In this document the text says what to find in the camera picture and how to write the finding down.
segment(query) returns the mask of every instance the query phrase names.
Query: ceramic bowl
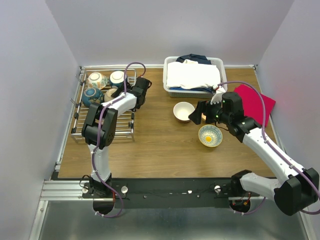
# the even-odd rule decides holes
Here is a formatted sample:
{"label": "ceramic bowl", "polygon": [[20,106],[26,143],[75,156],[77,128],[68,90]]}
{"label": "ceramic bowl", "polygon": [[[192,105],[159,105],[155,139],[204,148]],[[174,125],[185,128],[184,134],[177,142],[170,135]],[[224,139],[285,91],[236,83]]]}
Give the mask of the ceramic bowl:
{"label": "ceramic bowl", "polygon": [[102,75],[100,72],[93,72],[88,77],[88,87],[89,88],[97,88],[103,89],[108,83],[108,79],[106,76]]}
{"label": "ceramic bowl", "polygon": [[204,125],[198,132],[200,142],[210,148],[220,145],[222,142],[222,132],[213,125]]}
{"label": "ceramic bowl", "polygon": [[192,114],[195,107],[186,101],[177,103],[173,108],[173,114],[182,123],[190,122],[189,115]]}
{"label": "ceramic bowl", "polygon": [[83,93],[82,93],[82,98],[81,98],[83,104],[89,108],[91,103],[98,103],[102,104],[104,102],[104,94],[102,91],[96,87],[90,87],[87,88]]}
{"label": "ceramic bowl", "polygon": [[124,82],[124,75],[125,73],[123,71],[114,71],[111,73],[109,78],[110,86],[113,89],[120,88],[121,84]]}
{"label": "ceramic bowl", "polygon": [[112,97],[111,95],[115,93],[115,91],[117,91],[117,89],[115,88],[111,88],[108,91],[106,91],[105,95],[104,95],[104,102],[109,102],[112,99],[114,99],[114,97]]}

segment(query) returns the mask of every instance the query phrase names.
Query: metal rack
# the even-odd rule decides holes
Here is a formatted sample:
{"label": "metal rack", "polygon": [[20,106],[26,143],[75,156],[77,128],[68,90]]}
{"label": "metal rack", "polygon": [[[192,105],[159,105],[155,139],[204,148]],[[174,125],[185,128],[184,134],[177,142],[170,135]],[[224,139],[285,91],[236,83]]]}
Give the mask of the metal rack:
{"label": "metal rack", "polygon": [[[83,125],[85,123],[88,110],[86,106],[84,106],[81,103],[82,100],[82,94],[85,91],[86,88],[88,88],[87,85],[87,78],[88,76],[93,73],[93,72],[102,72],[103,75],[105,75],[108,78],[108,84],[106,87],[104,87],[101,91],[103,94],[105,94],[110,88],[109,84],[109,77],[110,74],[114,71],[124,71],[125,69],[105,69],[105,68],[97,68],[97,69],[85,69],[84,73],[82,74],[81,78],[78,78],[78,81],[80,82],[80,87],[81,91],[79,92],[80,95],[77,96],[76,99],[78,101],[70,99],[71,102],[75,105],[76,107],[76,112],[74,113],[73,117],[74,119],[74,124],[73,128],[71,129],[71,137],[74,139],[74,141],[77,143],[78,141],[84,139],[81,135],[81,131],[83,128]],[[127,80],[131,85],[136,84],[136,79],[137,79],[137,71],[134,68],[129,68],[127,70]],[[116,139],[131,139],[132,141],[135,141],[134,137],[134,120],[135,120],[135,113],[132,111],[126,111],[124,114],[120,115],[117,118],[116,122],[116,128],[115,128],[115,140]]]}

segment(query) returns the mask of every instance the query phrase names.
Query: red cloth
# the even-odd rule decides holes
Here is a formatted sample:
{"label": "red cloth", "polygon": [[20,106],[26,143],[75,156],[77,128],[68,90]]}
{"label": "red cloth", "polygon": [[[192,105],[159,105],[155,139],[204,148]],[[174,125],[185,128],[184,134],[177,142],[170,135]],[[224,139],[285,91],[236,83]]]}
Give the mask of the red cloth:
{"label": "red cloth", "polygon": [[[251,87],[248,87],[243,84],[236,87],[234,91],[238,93],[239,96],[242,98],[244,115],[253,118],[260,125],[262,125],[263,108],[262,108],[261,100],[257,95],[257,93]],[[276,101],[263,94],[261,95],[265,105],[265,116],[266,116],[265,127],[266,127],[268,125],[270,113],[274,108]]]}

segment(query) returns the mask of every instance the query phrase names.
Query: bowl rim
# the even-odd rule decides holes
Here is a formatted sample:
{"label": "bowl rim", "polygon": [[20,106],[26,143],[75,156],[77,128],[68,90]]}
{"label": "bowl rim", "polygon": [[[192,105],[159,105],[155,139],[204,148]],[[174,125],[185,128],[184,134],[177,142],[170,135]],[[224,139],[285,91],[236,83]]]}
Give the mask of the bowl rim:
{"label": "bowl rim", "polygon": [[180,118],[178,118],[177,116],[176,116],[176,114],[175,114],[175,108],[176,108],[176,106],[178,105],[178,104],[182,104],[182,103],[185,103],[185,104],[189,104],[189,105],[191,105],[192,107],[193,107],[193,110],[195,110],[196,108],[190,103],[190,102],[187,102],[187,101],[180,101],[180,102],[178,102],[176,105],[174,105],[174,107],[173,107],[173,115],[175,116],[175,118],[176,119],[178,119],[178,120],[180,120],[180,121],[190,121],[190,119],[187,119],[187,120],[183,120],[183,119],[180,119]]}
{"label": "bowl rim", "polygon": [[[90,78],[92,74],[99,74],[100,77],[97,80],[92,80]],[[98,71],[92,72],[87,79],[88,79],[87,85],[89,88],[97,88],[99,90],[102,90],[107,86],[106,82],[108,81],[108,78],[105,75],[103,75],[101,72],[98,72]],[[99,83],[101,87],[93,86],[93,84],[97,84],[97,83]]]}
{"label": "bowl rim", "polygon": [[[90,89],[93,89],[94,90],[94,93],[92,94],[92,95],[87,95],[87,91],[88,90],[90,90]],[[97,93],[97,89],[95,88],[95,87],[88,87],[85,91],[84,91],[84,95],[86,96],[86,97],[92,97],[92,96],[94,96],[94,95],[96,95],[96,93]]]}
{"label": "bowl rim", "polygon": [[[205,145],[205,144],[201,141],[201,139],[200,139],[200,130],[201,130],[202,128],[204,128],[205,126],[211,126],[213,129],[217,129],[217,130],[221,133],[221,141],[218,143],[218,145],[215,145],[215,146],[207,146],[207,145]],[[206,125],[203,125],[202,127],[200,127],[200,129],[199,129],[199,131],[198,131],[198,138],[199,138],[200,142],[201,142],[203,145],[205,145],[206,147],[208,147],[208,148],[215,148],[215,147],[218,147],[218,146],[222,143],[222,140],[224,139],[224,135],[222,134],[222,131],[221,131],[217,126],[214,126],[214,125],[212,125],[212,124],[206,124]]]}
{"label": "bowl rim", "polygon": [[[113,74],[116,73],[116,72],[121,72],[122,73],[122,77],[120,77],[119,79],[115,79],[113,77]],[[121,70],[118,70],[118,71],[114,71],[110,74],[110,77],[109,77],[109,80],[110,82],[113,84],[113,85],[116,85],[116,84],[122,84],[124,82],[124,75],[125,73]]]}

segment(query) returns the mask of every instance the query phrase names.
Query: wooden tabletop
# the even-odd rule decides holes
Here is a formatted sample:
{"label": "wooden tabletop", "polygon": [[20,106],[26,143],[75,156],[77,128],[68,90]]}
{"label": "wooden tabletop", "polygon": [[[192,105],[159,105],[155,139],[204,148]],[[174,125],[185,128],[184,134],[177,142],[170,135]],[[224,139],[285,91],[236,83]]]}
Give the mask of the wooden tabletop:
{"label": "wooden tabletop", "polygon": [[[227,68],[226,76],[228,81],[245,81],[259,89],[251,68]],[[223,129],[223,140],[218,147],[204,146],[198,138],[204,123],[181,123],[173,115],[175,104],[189,102],[196,107],[199,99],[170,97],[163,87],[163,69],[149,68],[144,77],[153,84],[145,104],[135,113],[135,142],[114,140],[109,147],[112,177],[230,177],[245,169],[263,177],[274,176],[250,148]],[[229,84],[228,91],[237,86]],[[266,132],[275,140],[270,124]],[[58,177],[81,178],[90,173],[87,144],[84,140],[76,143],[69,135]]]}

